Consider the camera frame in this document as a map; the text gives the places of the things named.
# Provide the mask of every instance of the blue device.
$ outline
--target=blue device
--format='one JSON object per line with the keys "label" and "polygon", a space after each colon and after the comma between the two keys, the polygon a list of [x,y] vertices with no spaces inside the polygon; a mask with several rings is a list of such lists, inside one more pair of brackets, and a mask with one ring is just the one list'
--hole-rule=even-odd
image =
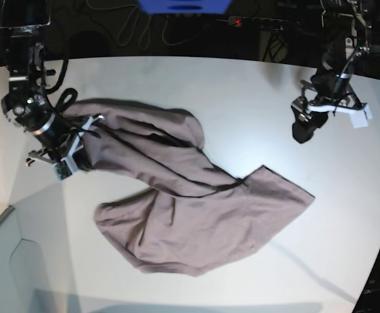
{"label": "blue device", "polygon": [[223,14],[232,0],[139,0],[148,14]]}

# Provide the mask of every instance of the white table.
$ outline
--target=white table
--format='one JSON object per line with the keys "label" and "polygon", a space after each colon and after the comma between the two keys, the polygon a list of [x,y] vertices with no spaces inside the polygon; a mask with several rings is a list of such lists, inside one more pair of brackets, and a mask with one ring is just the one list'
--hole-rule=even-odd
{"label": "white table", "polygon": [[[300,94],[299,80],[313,73],[288,65],[183,57],[70,62],[64,87],[76,88],[81,99],[189,110],[204,127],[205,152],[213,163],[237,177],[264,164],[316,197],[257,254],[198,278],[144,275],[95,227],[98,204],[142,190],[144,183],[97,172],[57,183],[45,165],[24,168],[23,154],[37,144],[18,129],[10,133],[11,125],[4,134],[0,116],[0,139],[14,149],[14,158],[0,159],[0,173],[15,182],[3,189],[7,200],[0,200],[15,204],[22,237],[42,247],[58,306],[75,303],[81,312],[110,305],[119,310],[99,312],[166,312],[161,305],[176,305],[205,306],[199,312],[212,313],[350,313],[380,248],[380,82],[352,80],[360,99],[370,103],[374,118],[368,128],[354,129],[348,116],[337,114],[300,145],[291,135],[290,104]],[[7,92],[5,76],[0,69],[0,98]]]}

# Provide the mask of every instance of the crumpled fabric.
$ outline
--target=crumpled fabric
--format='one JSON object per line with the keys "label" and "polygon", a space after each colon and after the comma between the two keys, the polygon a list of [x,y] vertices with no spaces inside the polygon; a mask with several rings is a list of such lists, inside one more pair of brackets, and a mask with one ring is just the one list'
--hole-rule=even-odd
{"label": "crumpled fabric", "polygon": [[101,138],[84,135],[93,168],[150,186],[95,213],[101,233],[144,273],[198,276],[250,256],[314,200],[264,166],[245,179],[214,166],[188,113],[89,101],[66,115],[94,114],[105,120],[91,128]]}

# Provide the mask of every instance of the gray cloth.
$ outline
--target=gray cloth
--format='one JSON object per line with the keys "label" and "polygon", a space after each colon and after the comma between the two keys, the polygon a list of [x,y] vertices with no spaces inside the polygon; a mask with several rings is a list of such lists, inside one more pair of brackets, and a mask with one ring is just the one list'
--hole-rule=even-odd
{"label": "gray cloth", "polygon": [[67,114],[105,116],[92,128],[101,139],[84,136],[91,164],[150,186],[95,214],[103,235],[142,272],[198,276],[250,256],[314,200],[265,167],[235,179],[214,166],[188,114],[96,103]]}

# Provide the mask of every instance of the cloth fold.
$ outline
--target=cloth fold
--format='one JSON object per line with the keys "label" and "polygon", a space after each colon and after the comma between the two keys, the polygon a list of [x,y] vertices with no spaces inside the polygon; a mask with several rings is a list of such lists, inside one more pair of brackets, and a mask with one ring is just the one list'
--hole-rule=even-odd
{"label": "cloth fold", "polygon": [[256,253],[314,200],[264,166],[235,179],[202,152],[192,115],[134,105],[77,103],[66,115],[101,114],[84,135],[96,170],[139,179],[150,189],[100,205],[95,222],[145,273],[198,276]]}

